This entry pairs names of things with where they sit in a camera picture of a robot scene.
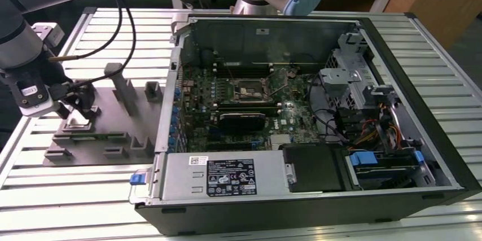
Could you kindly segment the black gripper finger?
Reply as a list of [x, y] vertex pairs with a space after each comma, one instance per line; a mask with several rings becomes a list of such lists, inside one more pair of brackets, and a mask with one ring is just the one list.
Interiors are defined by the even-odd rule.
[[93, 110], [94, 102], [95, 102], [95, 92], [97, 88], [94, 87], [93, 83], [77, 87], [75, 94], [78, 98], [75, 100], [75, 109], [79, 111], [82, 116], [86, 119], [93, 119], [97, 113]]
[[66, 101], [59, 101], [58, 105], [57, 114], [62, 119], [67, 120], [73, 113], [73, 106]]

